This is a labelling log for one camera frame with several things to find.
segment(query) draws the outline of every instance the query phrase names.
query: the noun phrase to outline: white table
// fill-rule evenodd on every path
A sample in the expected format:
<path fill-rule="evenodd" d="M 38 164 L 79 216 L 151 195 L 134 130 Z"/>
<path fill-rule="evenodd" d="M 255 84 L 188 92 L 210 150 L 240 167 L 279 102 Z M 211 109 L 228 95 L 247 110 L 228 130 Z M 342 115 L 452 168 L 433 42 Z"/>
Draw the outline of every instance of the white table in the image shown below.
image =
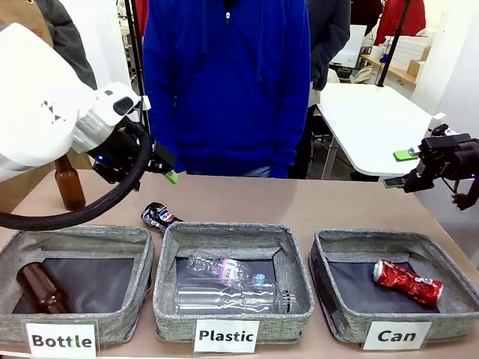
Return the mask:
<path fill-rule="evenodd" d="M 418 165 L 396 162 L 393 153 L 419 145 L 432 116 L 392 88 L 327 84 L 318 107 L 334 136 L 322 180 L 331 176 L 338 145 L 362 174 L 396 177 Z"/>

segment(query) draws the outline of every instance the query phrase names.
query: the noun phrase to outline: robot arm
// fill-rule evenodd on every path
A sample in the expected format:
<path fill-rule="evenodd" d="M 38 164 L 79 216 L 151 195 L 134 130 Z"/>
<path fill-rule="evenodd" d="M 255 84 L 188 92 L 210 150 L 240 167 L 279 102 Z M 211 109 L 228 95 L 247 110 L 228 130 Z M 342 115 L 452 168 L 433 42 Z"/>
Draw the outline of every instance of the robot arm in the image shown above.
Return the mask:
<path fill-rule="evenodd" d="M 409 193 L 433 188 L 433 181 L 438 178 L 453 180 L 455 186 L 448 185 L 453 203 L 460 210 L 474 206 L 479 199 L 479 140 L 466 133 L 455 134 L 445 124 L 437 126 L 431 135 L 409 150 L 411 156 L 420 159 L 417 168 L 402 177 L 386 179 L 385 186 Z M 468 179 L 474 180 L 469 193 L 457 193 L 460 181 Z"/>
<path fill-rule="evenodd" d="M 108 194 L 77 212 L 47 217 L 0 213 L 0 227 L 56 230 L 90 221 L 138 189 L 145 171 L 167 174 L 174 157 L 153 145 L 128 113 L 144 99 L 126 85 L 83 84 L 53 49 L 18 24 L 0 30 L 0 182 L 40 167 L 71 147 L 88 153 L 110 183 Z"/>

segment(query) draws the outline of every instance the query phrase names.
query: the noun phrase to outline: black jacket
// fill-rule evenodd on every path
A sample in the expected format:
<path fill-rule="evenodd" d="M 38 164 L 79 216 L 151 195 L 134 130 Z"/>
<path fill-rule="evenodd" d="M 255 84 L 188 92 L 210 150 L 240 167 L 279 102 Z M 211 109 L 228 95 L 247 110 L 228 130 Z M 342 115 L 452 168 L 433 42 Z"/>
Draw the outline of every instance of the black jacket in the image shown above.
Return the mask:
<path fill-rule="evenodd" d="M 87 61 L 80 33 L 59 0 L 37 0 L 53 39 L 55 51 L 75 70 L 85 84 L 97 89 L 93 69 Z"/>
<path fill-rule="evenodd" d="M 329 62 L 350 39 L 351 0 L 308 0 L 311 32 L 311 81 L 322 90 Z"/>

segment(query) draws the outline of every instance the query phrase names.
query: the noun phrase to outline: label card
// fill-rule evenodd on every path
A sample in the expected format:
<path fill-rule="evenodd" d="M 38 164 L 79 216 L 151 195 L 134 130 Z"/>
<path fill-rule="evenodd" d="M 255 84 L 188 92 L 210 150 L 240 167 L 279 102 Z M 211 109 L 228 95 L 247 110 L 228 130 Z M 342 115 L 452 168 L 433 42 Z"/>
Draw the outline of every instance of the label card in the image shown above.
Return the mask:
<path fill-rule="evenodd" d="M 95 358 L 95 325 L 26 323 L 34 358 Z"/>
<path fill-rule="evenodd" d="M 430 322 L 372 322 L 363 350 L 417 350 Z"/>
<path fill-rule="evenodd" d="M 196 322 L 195 352 L 254 353 L 259 321 L 203 320 Z"/>

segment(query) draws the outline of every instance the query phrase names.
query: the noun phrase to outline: person in black jacket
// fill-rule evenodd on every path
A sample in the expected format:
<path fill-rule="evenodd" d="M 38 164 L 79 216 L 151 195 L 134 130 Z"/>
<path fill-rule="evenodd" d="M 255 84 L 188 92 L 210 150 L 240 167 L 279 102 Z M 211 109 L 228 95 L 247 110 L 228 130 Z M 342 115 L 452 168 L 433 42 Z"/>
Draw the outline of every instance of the person in black jacket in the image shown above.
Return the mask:
<path fill-rule="evenodd" d="M 88 63 L 82 38 L 67 10 L 59 0 L 36 0 L 53 39 L 53 49 L 75 70 L 76 75 L 94 90 L 97 81 Z"/>
<path fill-rule="evenodd" d="M 326 86 L 329 63 L 350 39 L 351 0 L 308 0 L 311 32 L 311 92 L 305 131 L 296 148 L 296 160 L 288 177 L 303 180 L 308 174 L 314 109 Z"/>

